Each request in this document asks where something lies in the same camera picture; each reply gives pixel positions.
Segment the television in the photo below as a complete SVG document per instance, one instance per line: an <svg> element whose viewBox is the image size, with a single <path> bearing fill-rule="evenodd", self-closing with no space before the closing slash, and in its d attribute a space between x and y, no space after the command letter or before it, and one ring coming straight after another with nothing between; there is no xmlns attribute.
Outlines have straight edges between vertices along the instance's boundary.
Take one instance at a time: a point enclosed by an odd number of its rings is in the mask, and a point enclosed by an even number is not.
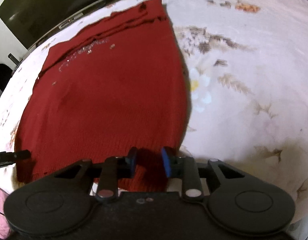
<svg viewBox="0 0 308 240"><path fill-rule="evenodd" d="M51 30L61 29L61 23L64 26L64 21L75 19L78 12L97 1L100 0L4 0L0 18L29 49Z"/></svg>

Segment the red garment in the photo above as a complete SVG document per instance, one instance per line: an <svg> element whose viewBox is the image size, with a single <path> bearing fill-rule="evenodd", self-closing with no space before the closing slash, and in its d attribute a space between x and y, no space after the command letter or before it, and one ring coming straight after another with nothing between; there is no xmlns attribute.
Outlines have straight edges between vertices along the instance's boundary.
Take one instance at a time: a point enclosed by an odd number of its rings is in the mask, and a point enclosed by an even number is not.
<svg viewBox="0 0 308 240"><path fill-rule="evenodd" d="M148 0L87 26L50 48L15 139L31 161L19 181L39 179L80 159L138 155L134 179L119 186L166 186L160 150L179 147L185 129L182 63L161 0Z"/></svg>

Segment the wall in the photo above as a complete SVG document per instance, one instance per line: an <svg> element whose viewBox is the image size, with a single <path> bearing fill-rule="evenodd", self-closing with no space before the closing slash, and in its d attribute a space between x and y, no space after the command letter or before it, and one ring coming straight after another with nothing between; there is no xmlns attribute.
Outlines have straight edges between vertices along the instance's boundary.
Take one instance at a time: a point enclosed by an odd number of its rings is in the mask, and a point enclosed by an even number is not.
<svg viewBox="0 0 308 240"><path fill-rule="evenodd" d="M7 57L12 53L18 60L26 53L25 47L18 41L18 39L6 27L0 19L0 63L8 65L14 69L15 64Z"/></svg>

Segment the tablecloth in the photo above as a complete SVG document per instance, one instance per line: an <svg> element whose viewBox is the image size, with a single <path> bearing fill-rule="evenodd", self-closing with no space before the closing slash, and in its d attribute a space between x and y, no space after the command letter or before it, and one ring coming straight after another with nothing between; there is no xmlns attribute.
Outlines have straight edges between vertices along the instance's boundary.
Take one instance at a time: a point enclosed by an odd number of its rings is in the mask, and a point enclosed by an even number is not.
<svg viewBox="0 0 308 240"><path fill-rule="evenodd" d="M19 120L49 48L141 1L102 8L30 54L0 98L0 151L14 149ZM294 221L307 215L308 0L162 1L191 91L181 152L198 161L218 158L273 183L296 202ZM11 182L10 191L18 186Z"/></svg>

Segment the chair backrest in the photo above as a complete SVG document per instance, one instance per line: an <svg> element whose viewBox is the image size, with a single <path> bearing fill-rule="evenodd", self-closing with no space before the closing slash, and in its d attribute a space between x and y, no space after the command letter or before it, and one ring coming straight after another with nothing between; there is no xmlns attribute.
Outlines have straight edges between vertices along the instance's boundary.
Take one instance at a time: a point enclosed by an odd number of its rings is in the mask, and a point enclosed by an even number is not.
<svg viewBox="0 0 308 240"><path fill-rule="evenodd" d="M4 91L11 77L12 69L3 63L0 63L0 90Z"/></svg>

